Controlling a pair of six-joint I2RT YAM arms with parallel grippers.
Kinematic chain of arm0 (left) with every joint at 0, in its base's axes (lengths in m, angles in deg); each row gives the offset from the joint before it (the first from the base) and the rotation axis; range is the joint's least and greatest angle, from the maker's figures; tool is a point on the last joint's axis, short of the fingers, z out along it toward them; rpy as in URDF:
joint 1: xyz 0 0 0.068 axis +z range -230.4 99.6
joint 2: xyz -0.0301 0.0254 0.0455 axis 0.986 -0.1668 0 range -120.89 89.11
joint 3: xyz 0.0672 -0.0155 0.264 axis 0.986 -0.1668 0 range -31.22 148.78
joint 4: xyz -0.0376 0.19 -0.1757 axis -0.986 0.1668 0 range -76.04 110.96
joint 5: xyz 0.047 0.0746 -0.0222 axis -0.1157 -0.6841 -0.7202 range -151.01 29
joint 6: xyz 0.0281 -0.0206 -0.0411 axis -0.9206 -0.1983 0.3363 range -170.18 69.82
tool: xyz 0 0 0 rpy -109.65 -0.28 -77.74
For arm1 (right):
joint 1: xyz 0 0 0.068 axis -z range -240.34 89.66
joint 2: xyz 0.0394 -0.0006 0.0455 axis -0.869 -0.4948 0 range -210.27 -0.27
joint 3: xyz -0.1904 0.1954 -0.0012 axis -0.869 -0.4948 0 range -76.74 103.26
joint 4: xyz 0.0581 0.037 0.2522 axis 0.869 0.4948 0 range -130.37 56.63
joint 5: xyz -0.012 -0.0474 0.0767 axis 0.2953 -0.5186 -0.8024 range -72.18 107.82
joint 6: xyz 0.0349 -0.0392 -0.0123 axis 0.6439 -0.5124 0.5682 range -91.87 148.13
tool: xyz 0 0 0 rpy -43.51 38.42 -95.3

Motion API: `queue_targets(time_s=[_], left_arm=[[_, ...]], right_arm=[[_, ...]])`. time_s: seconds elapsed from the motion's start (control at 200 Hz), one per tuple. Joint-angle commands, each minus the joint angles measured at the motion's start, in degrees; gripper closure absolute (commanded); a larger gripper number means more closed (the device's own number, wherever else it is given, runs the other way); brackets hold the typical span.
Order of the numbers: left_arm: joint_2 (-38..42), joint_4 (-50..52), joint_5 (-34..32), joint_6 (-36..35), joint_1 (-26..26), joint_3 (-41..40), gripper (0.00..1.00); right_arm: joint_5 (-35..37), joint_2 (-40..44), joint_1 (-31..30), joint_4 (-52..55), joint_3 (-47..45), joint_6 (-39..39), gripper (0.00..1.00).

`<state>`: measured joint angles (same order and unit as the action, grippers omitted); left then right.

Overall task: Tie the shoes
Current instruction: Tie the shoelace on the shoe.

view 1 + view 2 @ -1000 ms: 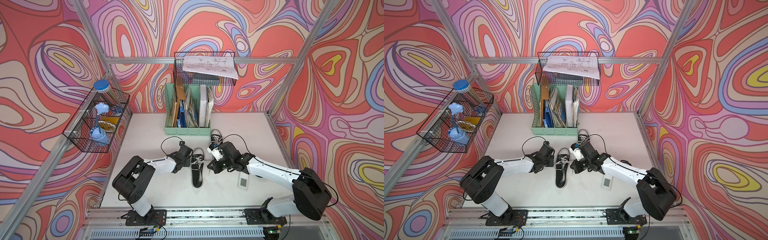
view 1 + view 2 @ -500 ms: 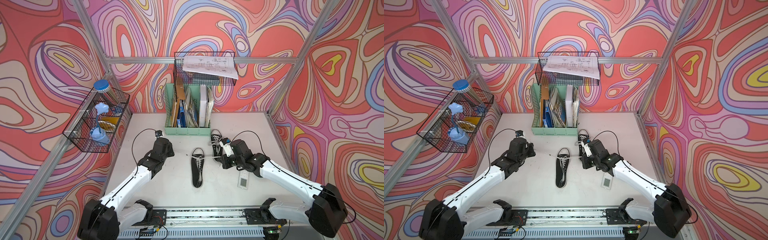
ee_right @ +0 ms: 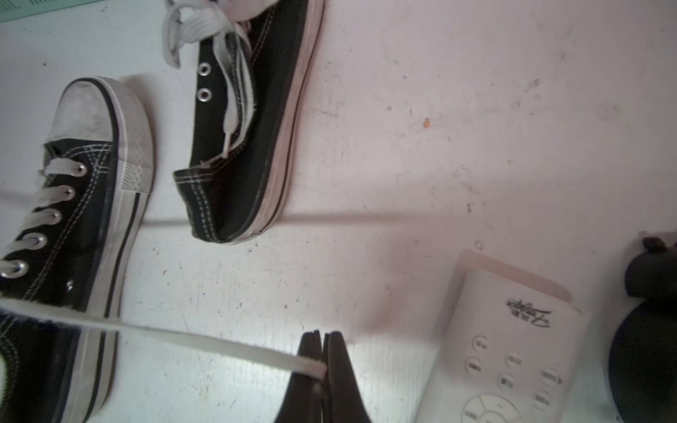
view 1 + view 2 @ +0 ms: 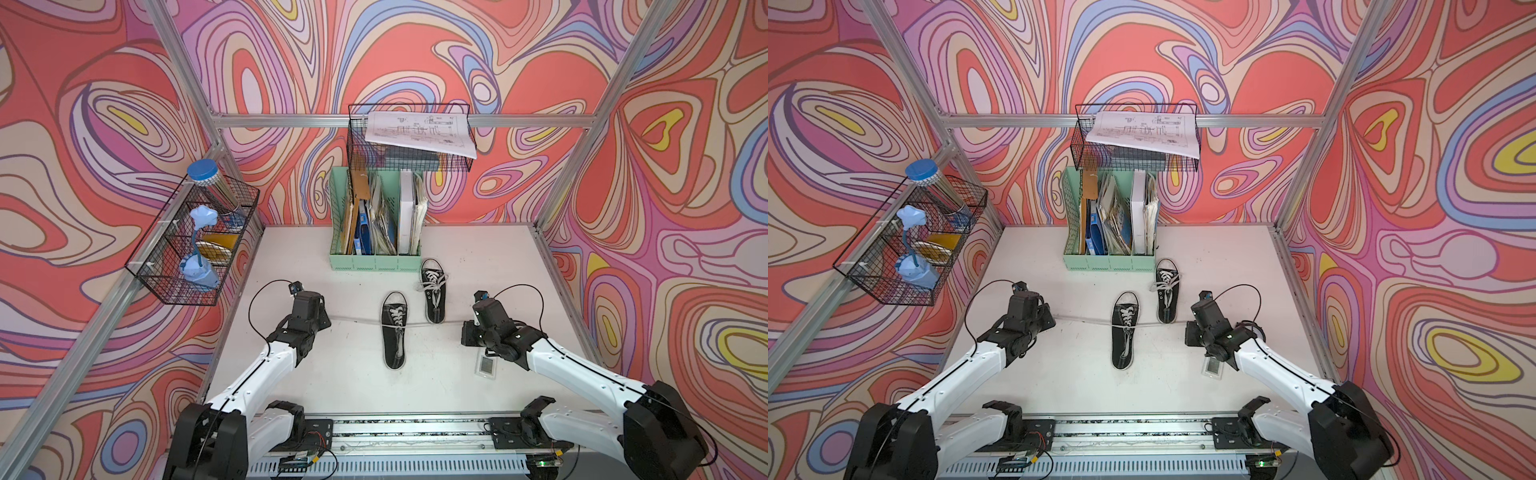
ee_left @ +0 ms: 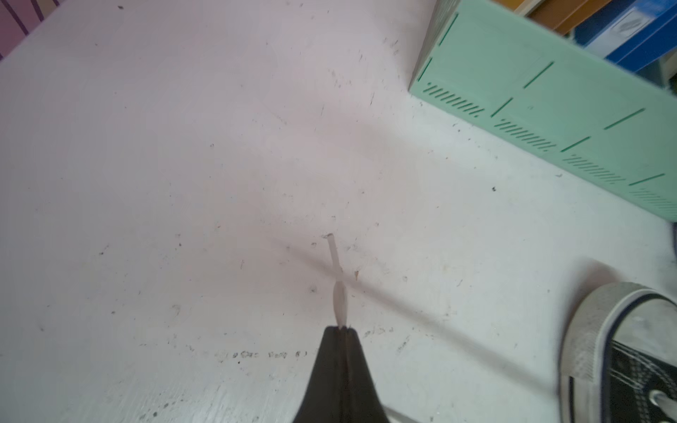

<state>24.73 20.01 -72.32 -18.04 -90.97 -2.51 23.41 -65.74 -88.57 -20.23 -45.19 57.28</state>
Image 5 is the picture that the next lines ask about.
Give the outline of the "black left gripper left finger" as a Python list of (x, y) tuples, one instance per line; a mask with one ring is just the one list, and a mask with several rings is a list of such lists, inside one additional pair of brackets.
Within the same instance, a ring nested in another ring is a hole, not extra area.
[(294, 423), (343, 421), (346, 376), (346, 332), (329, 326), (324, 330), (310, 380)]

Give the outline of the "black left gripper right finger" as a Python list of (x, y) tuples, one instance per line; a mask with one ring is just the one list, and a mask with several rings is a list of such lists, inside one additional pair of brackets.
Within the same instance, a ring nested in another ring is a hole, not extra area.
[(359, 336), (354, 329), (345, 328), (344, 332), (346, 387), (343, 398), (343, 421), (388, 423)]

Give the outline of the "black sneaker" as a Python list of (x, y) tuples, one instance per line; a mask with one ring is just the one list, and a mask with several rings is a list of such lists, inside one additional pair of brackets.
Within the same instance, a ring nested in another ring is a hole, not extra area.
[(563, 422), (676, 420), (676, 303), (592, 262), (572, 299), (550, 387), (464, 334), (440, 327), (465, 353), (539, 393), (555, 393)]

